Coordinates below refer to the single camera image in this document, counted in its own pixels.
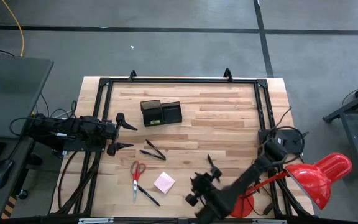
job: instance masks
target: desk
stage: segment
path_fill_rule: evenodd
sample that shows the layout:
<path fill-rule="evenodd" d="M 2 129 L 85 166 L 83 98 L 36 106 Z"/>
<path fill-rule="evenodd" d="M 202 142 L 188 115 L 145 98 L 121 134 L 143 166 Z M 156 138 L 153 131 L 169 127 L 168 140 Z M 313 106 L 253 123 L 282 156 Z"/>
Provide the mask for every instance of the desk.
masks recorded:
<path fill-rule="evenodd" d="M 52 68 L 51 60 L 0 56 L 0 142 L 6 143 L 0 160 L 7 159 L 18 139 L 10 138 L 9 123 L 31 114 Z M 19 133 L 24 120 L 13 128 Z M 20 190 L 27 169 L 25 160 L 32 149 L 32 140 L 24 138 L 12 160 L 14 167 L 6 185 L 0 189 L 0 216 L 12 194 Z"/>
<path fill-rule="evenodd" d="M 0 155 L 0 160 L 6 159 L 12 150 L 14 149 L 15 145 L 17 144 L 16 139 L 3 139 L 0 138 L 0 142 L 5 142 L 6 147 L 2 151 Z M 6 202 L 8 201 L 9 197 L 12 195 L 12 190 L 17 184 L 19 180 L 19 176 L 23 171 L 25 159 L 29 154 L 30 150 L 32 149 L 32 140 L 30 138 L 25 138 L 17 148 L 15 154 L 13 155 L 12 160 L 14 161 L 14 166 L 12 168 L 11 174 L 9 175 L 9 179 L 6 185 L 0 189 L 0 216 L 5 209 Z"/>
<path fill-rule="evenodd" d="M 93 113 L 97 86 L 100 77 L 84 77 L 78 100 L 76 115 Z M 275 120 L 278 121 L 288 109 L 288 98 L 282 79 L 268 79 Z M 145 128 L 140 112 L 140 102 L 160 99 L 162 103 L 180 101 L 183 122 Z M 134 144 L 122 149 L 115 157 L 103 153 L 99 166 L 94 195 L 92 216 L 109 217 L 194 217 L 201 207 L 191 207 L 185 201 L 191 191 L 190 177 L 194 172 L 204 173 L 210 166 L 206 160 L 209 154 L 215 165 L 222 170 L 221 183 L 217 187 L 231 184 L 243 173 L 257 156 L 257 131 L 259 127 L 254 88 L 247 84 L 208 83 L 115 83 L 112 87 L 108 119 L 115 119 L 123 112 L 126 121 L 138 131 L 122 129 L 119 141 Z M 101 102 L 99 119 L 103 110 Z M 282 125 L 293 126 L 291 113 Z M 151 140 L 167 157 L 158 161 L 145 156 L 139 149 L 150 149 L 145 139 Z M 62 202 L 66 201 L 80 179 L 84 153 L 79 152 L 68 166 L 62 183 Z M 68 156 L 64 158 L 62 169 Z M 147 165 L 139 185 L 161 204 L 152 203 L 138 191 L 136 203 L 132 202 L 132 177 L 129 168 L 137 159 Z M 164 195 L 153 182 L 166 172 L 176 180 L 168 194 Z M 310 213 L 313 207 L 308 197 L 296 183 L 287 179 L 288 188 Z M 282 193 L 277 189 L 280 208 L 284 211 Z M 262 210 L 271 203 L 263 190 L 254 195 L 255 209 Z M 57 210 L 55 194 L 52 212 Z M 273 217 L 273 212 L 266 217 Z"/>

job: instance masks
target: black pen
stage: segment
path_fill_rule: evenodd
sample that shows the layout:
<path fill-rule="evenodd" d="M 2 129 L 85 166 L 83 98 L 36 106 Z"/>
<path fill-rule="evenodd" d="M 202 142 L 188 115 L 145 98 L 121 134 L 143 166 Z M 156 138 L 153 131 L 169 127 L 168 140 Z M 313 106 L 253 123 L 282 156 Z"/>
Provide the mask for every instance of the black pen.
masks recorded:
<path fill-rule="evenodd" d="M 164 159 L 165 159 L 165 156 L 164 154 L 162 154 L 162 152 L 157 148 L 155 147 L 149 140 L 146 139 L 146 142 L 149 146 L 151 146 L 154 150 L 156 150 Z"/>
<path fill-rule="evenodd" d="M 160 206 L 160 204 L 151 196 L 149 193 L 147 193 L 140 185 L 137 186 L 141 192 L 146 194 L 146 196 L 151 199 L 156 205 Z"/>
<path fill-rule="evenodd" d="M 163 157 L 161 157 L 161 156 L 158 156 L 158 155 L 149 153 L 149 152 L 147 152 L 147 151 L 145 151 L 145 150 L 140 150 L 140 152 L 143 153 L 143 154 L 150 155 L 150 156 L 152 156 L 152 157 L 156 157 L 157 159 L 167 160 L 166 158 L 163 158 Z"/>

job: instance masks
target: red scissors handle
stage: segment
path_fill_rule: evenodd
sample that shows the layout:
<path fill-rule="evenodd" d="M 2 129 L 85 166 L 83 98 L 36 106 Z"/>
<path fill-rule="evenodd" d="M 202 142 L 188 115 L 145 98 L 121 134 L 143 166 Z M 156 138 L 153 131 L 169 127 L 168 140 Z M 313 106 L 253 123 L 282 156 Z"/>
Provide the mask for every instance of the red scissors handle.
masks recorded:
<path fill-rule="evenodd" d="M 139 161 L 134 161 L 131 165 L 131 174 L 134 180 L 138 181 L 139 177 L 146 170 L 146 165 Z"/>

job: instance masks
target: butcher block tabletop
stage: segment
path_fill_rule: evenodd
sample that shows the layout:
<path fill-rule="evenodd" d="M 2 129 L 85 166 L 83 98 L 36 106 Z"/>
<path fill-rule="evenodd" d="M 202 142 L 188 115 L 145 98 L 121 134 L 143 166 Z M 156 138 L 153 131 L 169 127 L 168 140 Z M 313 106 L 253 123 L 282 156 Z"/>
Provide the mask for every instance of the butcher block tabletop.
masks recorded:
<path fill-rule="evenodd" d="M 84 77 L 78 98 L 77 116 L 92 115 L 100 77 Z M 268 89 L 277 123 L 289 108 L 284 81 L 269 78 Z M 260 90 L 265 110 L 263 91 Z M 104 88 L 99 111 L 103 113 L 106 88 Z M 160 100 L 161 103 L 180 101 L 182 123 L 144 127 L 140 102 Z M 202 204 L 190 206 L 185 197 L 191 193 L 190 177 L 195 172 L 209 172 L 210 155 L 214 165 L 222 171 L 221 183 L 214 181 L 217 188 L 234 182 L 257 157 L 257 131 L 260 129 L 255 92 L 250 84 L 230 83 L 114 83 L 108 119 L 115 120 L 118 112 L 137 131 L 121 129 L 118 141 L 133 144 L 121 149 L 114 157 L 103 152 L 99 165 L 91 215 L 93 217 L 195 217 Z M 294 126 L 291 112 L 283 119 L 281 126 Z M 157 146 L 166 156 L 166 161 L 140 153 L 139 150 L 156 153 L 146 139 Z M 69 158 L 63 159 L 62 170 Z M 62 183 L 62 203 L 71 196 L 78 185 L 85 153 L 79 152 L 68 165 Z M 141 175 L 141 185 L 156 201 L 156 206 L 145 194 L 137 191 L 136 202 L 132 198 L 132 176 L 130 166 L 138 160 L 147 168 Z M 175 184 L 167 194 L 154 186 L 157 177 L 167 173 Z M 310 213 L 314 213 L 310 199 L 297 184 L 287 178 L 288 188 L 296 199 Z M 82 209 L 85 206 L 88 188 L 84 191 Z M 283 195 L 277 186 L 278 201 L 283 213 Z M 254 194 L 254 209 L 262 213 L 272 203 L 270 195 L 261 190 Z M 52 210 L 58 209 L 57 193 L 54 193 Z M 252 212 L 246 218 L 272 218 L 273 211 L 260 217 Z"/>

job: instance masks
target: computer mouse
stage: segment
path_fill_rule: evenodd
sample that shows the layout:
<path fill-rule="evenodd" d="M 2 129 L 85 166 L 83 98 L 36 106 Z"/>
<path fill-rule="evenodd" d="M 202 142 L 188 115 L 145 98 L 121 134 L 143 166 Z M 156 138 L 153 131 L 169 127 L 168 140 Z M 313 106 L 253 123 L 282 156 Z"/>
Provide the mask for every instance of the computer mouse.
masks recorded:
<path fill-rule="evenodd" d="M 0 161 L 0 189 L 3 188 L 9 178 L 13 167 L 13 161 L 10 159 L 3 159 Z"/>

